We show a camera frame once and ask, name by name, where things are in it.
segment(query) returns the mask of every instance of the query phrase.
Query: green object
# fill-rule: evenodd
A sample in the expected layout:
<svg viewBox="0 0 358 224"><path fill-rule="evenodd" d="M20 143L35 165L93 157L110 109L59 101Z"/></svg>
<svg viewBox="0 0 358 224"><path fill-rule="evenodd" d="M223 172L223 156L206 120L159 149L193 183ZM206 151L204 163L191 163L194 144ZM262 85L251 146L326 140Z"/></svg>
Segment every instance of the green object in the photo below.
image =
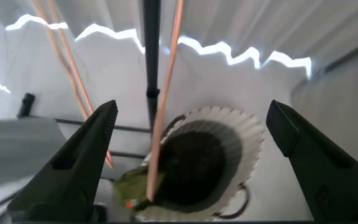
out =
<svg viewBox="0 0 358 224"><path fill-rule="evenodd" d="M152 203L146 196L146 183L148 166L140 166L132 169L114 181L114 190L117 195L117 203L120 206L132 210L142 210ZM155 183L155 191L161 186L165 177L164 172L158 172Z"/></svg>

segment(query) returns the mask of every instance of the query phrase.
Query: bucket handle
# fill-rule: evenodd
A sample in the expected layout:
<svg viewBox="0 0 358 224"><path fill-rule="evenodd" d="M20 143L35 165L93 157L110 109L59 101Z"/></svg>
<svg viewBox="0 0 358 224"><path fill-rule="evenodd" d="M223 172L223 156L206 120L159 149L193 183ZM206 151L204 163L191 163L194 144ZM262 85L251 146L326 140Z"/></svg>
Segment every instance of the bucket handle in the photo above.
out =
<svg viewBox="0 0 358 224"><path fill-rule="evenodd" d="M221 219L229 220L229 219L237 218L237 217L239 217L241 214L244 213L244 211L245 211L246 208L247 208L248 202L249 202L250 193L249 193L249 190L248 190L247 186L246 186L243 182L241 182L241 183L239 184L239 190L243 190L243 191L244 191L244 194L246 195L246 197L245 197L245 199L244 199L244 203L242 204L242 206L240 207L240 209L238 209L238 211L236 211L235 213L230 214L230 215L223 215L222 212L215 212L215 213L213 214L213 217L214 217L214 218L221 218Z"/></svg>

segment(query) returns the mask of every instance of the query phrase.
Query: black pole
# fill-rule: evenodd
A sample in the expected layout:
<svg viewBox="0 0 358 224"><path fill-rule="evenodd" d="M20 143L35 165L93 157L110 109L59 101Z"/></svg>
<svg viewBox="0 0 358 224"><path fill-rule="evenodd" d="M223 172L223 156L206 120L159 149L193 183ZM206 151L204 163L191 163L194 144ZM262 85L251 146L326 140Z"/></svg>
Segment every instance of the black pole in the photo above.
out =
<svg viewBox="0 0 358 224"><path fill-rule="evenodd" d="M147 106L149 107L150 129L153 130L157 112L158 94L158 51L160 39L161 0L143 0L144 41L147 72Z"/></svg>

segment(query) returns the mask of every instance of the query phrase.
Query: corrugated panel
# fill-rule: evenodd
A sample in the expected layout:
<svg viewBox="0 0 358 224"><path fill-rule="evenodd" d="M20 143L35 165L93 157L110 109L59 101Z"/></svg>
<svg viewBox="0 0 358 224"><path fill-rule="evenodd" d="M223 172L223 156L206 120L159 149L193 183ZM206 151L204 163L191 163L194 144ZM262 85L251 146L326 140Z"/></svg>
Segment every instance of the corrugated panel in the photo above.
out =
<svg viewBox="0 0 358 224"><path fill-rule="evenodd" d="M141 0L58 0L57 5L60 22L66 22L74 37L97 24L114 32L135 29L136 34L130 36L143 45ZM162 1L161 42L166 47L174 12L174 0ZM0 0L4 26L14 24L24 14L36 16L30 0ZM241 61L233 59L254 47L261 64L281 57L272 55L277 51L291 58L311 57L316 70L358 46L358 0L185 1L181 34L197 40L201 47L212 46L207 53L224 52L233 62ZM216 45L221 41L230 49ZM196 48L198 44L187 45Z"/></svg>

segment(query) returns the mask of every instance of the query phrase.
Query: bucket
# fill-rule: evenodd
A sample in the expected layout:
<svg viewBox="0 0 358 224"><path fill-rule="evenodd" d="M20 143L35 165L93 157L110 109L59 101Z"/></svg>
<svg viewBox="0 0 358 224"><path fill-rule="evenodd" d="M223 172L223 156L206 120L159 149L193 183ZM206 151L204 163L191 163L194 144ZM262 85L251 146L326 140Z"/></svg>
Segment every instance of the bucket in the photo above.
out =
<svg viewBox="0 0 358 224"><path fill-rule="evenodd" d="M250 195L246 182L259 158L263 132L260 121L254 115L220 106L193 110L175 118L163 133L161 154L164 145L186 134L210 135L218 139L219 147L223 149L223 170L219 173L218 181L209 188L210 192L206 198L188 205L164 201L159 206L150 206L140 211L137 218L142 221L157 222L237 218L243 213L249 201ZM192 141L189 144L204 143ZM145 158L142 166L146 166L149 159L150 155ZM221 211L239 190L245 193L242 206L231 215L222 215Z"/></svg>

